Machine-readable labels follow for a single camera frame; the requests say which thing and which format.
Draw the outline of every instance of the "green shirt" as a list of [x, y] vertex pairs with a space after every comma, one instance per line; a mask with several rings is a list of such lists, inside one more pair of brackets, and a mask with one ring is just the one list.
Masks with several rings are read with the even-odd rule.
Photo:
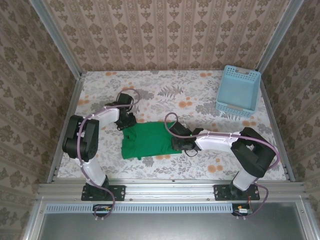
[[122, 157], [141, 160], [141, 157], [182, 153], [172, 149], [171, 138], [163, 122], [137, 123], [123, 130]]

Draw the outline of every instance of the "table surface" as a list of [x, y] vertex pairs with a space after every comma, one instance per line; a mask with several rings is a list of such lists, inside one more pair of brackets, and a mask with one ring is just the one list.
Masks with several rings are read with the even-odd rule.
[[[222, 75], [223, 71], [216, 70], [88, 72], [75, 114], [87, 116], [115, 101], [122, 89], [134, 88], [141, 95], [132, 109], [139, 123], [163, 121], [167, 113], [175, 112], [191, 130], [199, 127], [230, 133], [251, 127], [275, 146], [261, 91], [257, 111], [250, 118], [215, 110]], [[136, 93], [127, 93], [137, 100]], [[96, 158], [110, 179], [232, 180], [241, 168], [232, 153], [217, 150], [200, 151], [194, 157], [182, 153], [124, 160], [122, 139], [114, 123], [99, 132]], [[58, 178], [83, 177], [76, 162], [64, 154]], [[286, 180], [282, 164], [269, 170], [263, 180]]]

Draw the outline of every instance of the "blue plastic basket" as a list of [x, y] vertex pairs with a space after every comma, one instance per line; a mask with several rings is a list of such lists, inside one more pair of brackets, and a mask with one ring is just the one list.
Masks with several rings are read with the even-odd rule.
[[250, 117], [257, 110], [261, 73], [226, 65], [215, 108], [230, 114]]

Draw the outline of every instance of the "wall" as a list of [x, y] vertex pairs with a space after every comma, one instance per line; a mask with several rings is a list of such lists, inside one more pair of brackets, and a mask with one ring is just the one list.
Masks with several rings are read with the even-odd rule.
[[262, 78], [295, 177], [320, 220], [320, 1], [305, 0]]
[[0, 1], [0, 239], [18, 239], [47, 180], [74, 77], [28, 0]]
[[83, 71], [257, 66], [288, 0], [45, 0]]

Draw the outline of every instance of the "metal bracket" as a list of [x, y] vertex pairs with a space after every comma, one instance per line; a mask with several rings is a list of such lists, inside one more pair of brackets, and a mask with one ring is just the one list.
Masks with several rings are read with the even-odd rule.
[[258, 187], [254, 184], [251, 184], [250, 187], [243, 192], [243, 194], [235, 197], [231, 193], [231, 189], [228, 184], [217, 184], [214, 185], [214, 198], [216, 201], [247, 201], [248, 197], [252, 201], [259, 201], [260, 194]]
[[[94, 195], [92, 193], [94, 186], [86, 184], [83, 186], [81, 200], [82, 201], [112, 201], [110, 194], [105, 195]], [[124, 201], [126, 196], [125, 185], [109, 185], [108, 189], [113, 193], [116, 201]]]

